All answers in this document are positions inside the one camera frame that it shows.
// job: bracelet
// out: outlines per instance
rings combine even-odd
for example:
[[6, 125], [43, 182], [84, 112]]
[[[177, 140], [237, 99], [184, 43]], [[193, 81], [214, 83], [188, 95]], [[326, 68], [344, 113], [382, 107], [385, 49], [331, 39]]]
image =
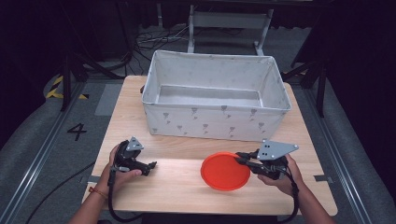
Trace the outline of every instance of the bracelet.
[[100, 194], [102, 197], [104, 197], [107, 200], [107, 195], [105, 193], [103, 193], [100, 190], [94, 189], [93, 187], [90, 187], [90, 189], [88, 190], [90, 193], [92, 192], [96, 192], [98, 194]]

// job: black wire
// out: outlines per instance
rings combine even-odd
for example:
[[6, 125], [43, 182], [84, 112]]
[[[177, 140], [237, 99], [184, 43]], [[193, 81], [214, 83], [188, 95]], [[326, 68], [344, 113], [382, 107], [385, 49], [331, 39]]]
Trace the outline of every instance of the black wire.
[[140, 70], [142, 70], [142, 73], [140, 73], [140, 76], [143, 76], [143, 73], [145, 72], [145, 70], [142, 68], [142, 65], [140, 64], [140, 61], [136, 58], [137, 63], [139, 64], [139, 68]]
[[292, 219], [294, 219], [295, 216], [297, 215], [298, 208], [300, 206], [300, 202], [298, 200], [298, 191], [299, 190], [298, 190], [296, 182], [293, 179], [293, 176], [292, 176], [291, 172], [289, 174], [288, 172], [284, 171], [283, 169], [280, 169], [280, 168], [276, 168], [276, 169], [279, 172], [283, 173], [285, 176], [287, 176], [289, 178], [289, 180], [291, 181], [291, 188], [292, 188], [291, 192], [292, 192], [292, 198], [293, 198], [293, 201], [294, 201], [293, 212], [286, 219], [277, 222], [277, 223], [287, 223], [287, 222], [290, 222]]
[[114, 183], [115, 183], [115, 179], [116, 179], [116, 172], [117, 172], [117, 168], [115, 168], [115, 165], [113, 163], [113, 166], [110, 169], [110, 176], [108, 178], [108, 211], [110, 212], [110, 215], [112, 217], [114, 217], [114, 219], [116, 219], [118, 222], [132, 222], [135, 221], [139, 218], [142, 217], [143, 214], [137, 215], [135, 217], [131, 217], [131, 218], [122, 218], [119, 217], [113, 208], [113, 190], [114, 190]]
[[43, 204], [44, 201], [46, 201], [48, 199], [48, 197], [55, 192], [55, 190], [57, 190], [58, 188], [60, 188], [62, 185], [64, 185], [67, 181], [73, 179], [76, 175], [81, 174], [82, 172], [84, 172], [85, 170], [87, 170], [88, 168], [90, 168], [91, 166], [93, 166], [95, 164], [95, 161], [91, 162], [89, 165], [87, 165], [86, 167], [82, 168], [80, 171], [78, 171], [77, 173], [71, 175], [70, 177], [68, 177], [66, 180], [64, 180], [62, 183], [60, 183], [58, 186], [55, 187], [55, 189], [53, 189], [50, 193], [48, 193], [42, 200], [41, 202], [35, 207], [35, 209], [33, 210], [33, 212], [30, 214], [30, 216], [27, 218], [26, 220], [26, 224], [28, 224], [30, 222], [30, 220], [32, 219], [32, 217], [35, 215], [35, 212], [38, 210], [38, 208], [41, 206], [41, 204]]
[[132, 69], [131, 65], [128, 64], [128, 67], [131, 69], [131, 71], [134, 73], [134, 76], [136, 76], [136, 72], [134, 71], [134, 69]]

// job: white storage bin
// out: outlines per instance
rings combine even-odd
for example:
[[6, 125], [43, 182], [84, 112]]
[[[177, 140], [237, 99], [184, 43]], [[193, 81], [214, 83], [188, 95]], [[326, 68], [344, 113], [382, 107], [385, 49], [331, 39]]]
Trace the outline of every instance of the white storage bin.
[[262, 141], [290, 111], [269, 56], [157, 50], [142, 95], [151, 134]]

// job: gray floor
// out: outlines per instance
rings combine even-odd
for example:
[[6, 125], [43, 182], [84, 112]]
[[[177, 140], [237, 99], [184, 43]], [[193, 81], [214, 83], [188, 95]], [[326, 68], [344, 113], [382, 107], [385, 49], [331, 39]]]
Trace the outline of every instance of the gray floor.
[[[151, 27], [141, 32], [155, 30], [160, 28]], [[280, 71], [289, 71], [290, 64], [309, 31], [298, 28], [270, 29], [263, 48], [264, 54], [275, 57]], [[249, 30], [242, 32], [204, 30], [195, 37], [195, 52], [255, 54], [252, 47], [255, 36], [257, 33]], [[187, 41], [183, 38], [168, 43], [161, 49], [186, 51]], [[150, 58], [153, 49], [141, 52]], [[146, 74], [149, 61], [137, 53], [134, 55], [135, 58], [130, 62], [130, 66], [126, 67], [127, 75]], [[125, 69], [121, 68], [114, 72], [124, 75]], [[299, 78], [296, 77], [288, 82], [292, 84], [323, 170], [329, 178], [329, 185], [338, 207], [335, 220], [337, 223], [350, 224], [393, 223], [396, 220], [393, 200], [364, 153], [358, 137], [332, 92], [331, 83], [328, 82], [326, 86], [325, 118], [321, 119], [312, 104], [312, 98], [316, 94], [315, 87], [312, 90], [303, 90], [297, 84], [298, 80]], [[49, 85], [43, 90], [43, 94], [48, 92], [52, 83], [53, 79], [49, 80]], [[48, 193], [69, 176], [95, 161], [121, 84], [122, 81], [111, 80], [101, 74], [91, 74], [87, 83], [74, 83], [75, 95], [89, 94], [89, 99], [77, 99], [69, 106], [68, 111], [60, 113], [62, 99], [49, 98], [12, 135], [0, 152], [0, 211], [2, 214], [4, 211], [9, 212], [10, 208], [14, 211], [8, 213], [12, 214], [10, 216], [2, 215], [0, 223], [25, 223]], [[54, 130], [53, 126], [57, 123], [62, 125]], [[78, 124], [83, 124], [83, 130], [87, 132], [81, 134], [76, 141], [77, 136], [67, 131]], [[18, 187], [22, 181], [25, 181], [23, 179], [25, 174], [29, 174], [29, 168], [35, 162], [36, 155], [46, 155], [40, 157], [44, 161], [43, 166], [36, 169], [38, 175], [28, 176], [31, 177], [29, 183], [32, 185], [23, 191], [24, 196], [15, 195], [15, 192], [20, 192]], [[342, 158], [341, 165], [337, 157]], [[80, 205], [86, 188], [86, 178], [91, 171], [90, 167], [54, 191], [36, 210], [30, 223], [67, 222]], [[117, 223], [107, 211], [103, 212], [102, 218]], [[304, 221], [301, 217], [297, 217], [291, 223], [304, 223]]]

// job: hand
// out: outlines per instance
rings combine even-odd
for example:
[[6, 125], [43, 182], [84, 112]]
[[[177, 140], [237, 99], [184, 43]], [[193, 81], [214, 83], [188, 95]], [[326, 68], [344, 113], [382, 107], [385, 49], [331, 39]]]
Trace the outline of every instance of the hand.
[[[296, 182], [298, 187], [302, 187], [304, 185], [303, 177], [300, 173], [300, 169], [297, 166], [296, 161], [289, 155], [285, 155], [286, 159], [288, 160], [289, 170], [288, 172], [292, 174], [294, 181]], [[275, 186], [280, 191], [289, 194], [292, 196], [291, 193], [291, 181], [284, 176], [282, 179], [273, 180], [265, 175], [257, 175], [257, 177], [266, 185], [268, 186]]]
[[[108, 177], [110, 176], [110, 167], [113, 164], [114, 158], [117, 153], [117, 149], [119, 145], [116, 145], [110, 152], [110, 158], [108, 160], [108, 164], [106, 165], [105, 169], [103, 170], [99, 182], [96, 185], [96, 189], [102, 191], [105, 194], [108, 194]], [[114, 183], [114, 192], [117, 192], [122, 186], [128, 182], [129, 180], [133, 179], [137, 175], [142, 175], [142, 171], [140, 170], [132, 170], [130, 172], [116, 172], [116, 181]]]

